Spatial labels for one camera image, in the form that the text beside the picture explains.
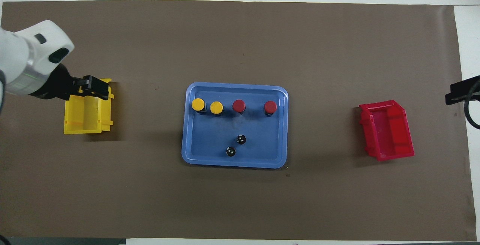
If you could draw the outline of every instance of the brown mat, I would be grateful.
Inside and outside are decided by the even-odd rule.
[[[451,6],[59,1],[4,3],[2,26],[51,19],[74,76],[112,78],[109,133],[63,135],[63,101],[8,96],[0,233],[14,236],[475,240]],[[283,86],[279,170],[188,165],[194,81]],[[378,163],[355,107],[397,100],[416,155]]]

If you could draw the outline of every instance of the yellow bin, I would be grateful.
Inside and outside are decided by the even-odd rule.
[[[111,78],[101,78],[109,83]],[[112,88],[108,87],[108,100],[97,97],[81,97],[70,95],[70,100],[65,101],[64,134],[99,134],[110,131],[113,121],[110,119]]]

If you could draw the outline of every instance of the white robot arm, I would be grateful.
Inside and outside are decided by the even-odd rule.
[[[74,78],[60,62],[74,49],[70,38],[50,20],[18,32],[0,28],[0,111],[4,93],[41,99],[70,95],[108,99],[108,84],[93,76]]]

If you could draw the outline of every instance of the red round cap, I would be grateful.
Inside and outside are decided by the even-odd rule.
[[[235,110],[236,112],[238,113],[242,113],[243,111],[245,111],[245,102],[243,100],[236,100],[235,102],[233,102],[233,110]]]
[[[276,103],[272,100],[265,103],[265,113],[266,114],[273,114],[276,111]]]

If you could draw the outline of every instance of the yellow button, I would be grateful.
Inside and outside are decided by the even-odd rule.
[[[192,101],[192,108],[195,111],[201,111],[205,108],[205,102],[204,100],[200,98],[196,98]]]
[[[213,102],[211,105],[210,105],[210,111],[217,115],[217,114],[220,114],[222,111],[223,111],[223,105],[222,103],[220,102]]]

